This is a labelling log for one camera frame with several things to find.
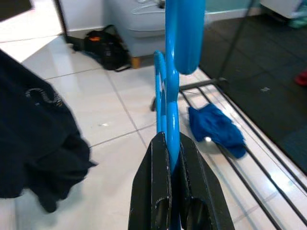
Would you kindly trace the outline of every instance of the blue cloth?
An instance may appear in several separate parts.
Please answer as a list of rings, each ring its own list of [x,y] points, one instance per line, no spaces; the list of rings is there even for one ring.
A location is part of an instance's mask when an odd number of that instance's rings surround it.
[[[210,137],[214,143],[224,146],[236,158],[241,158],[246,153],[241,131],[214,104],[210,103],[200,110],[190,107],[189,123],[198,142]]]

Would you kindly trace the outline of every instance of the dark floor mat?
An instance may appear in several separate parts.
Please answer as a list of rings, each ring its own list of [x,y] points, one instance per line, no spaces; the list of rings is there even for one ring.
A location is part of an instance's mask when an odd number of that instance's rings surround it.
[[[200,68],[209,77],[218,75],[240,21],[215,22],[205,32]],[[249,17],[223,75],[225,93],[305,174],[307,87],[294,78],[307,68],[306,31],[268,15]]]

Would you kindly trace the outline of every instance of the black bag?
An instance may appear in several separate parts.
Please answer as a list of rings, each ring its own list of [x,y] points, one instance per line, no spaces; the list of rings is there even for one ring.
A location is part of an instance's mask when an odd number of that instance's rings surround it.
[[[128,51],[121,45],[113,25],[108,25],[102,31],[89,32],[84,39],[84,51],[95,54],[107,70],[120,72],[131,68]]]

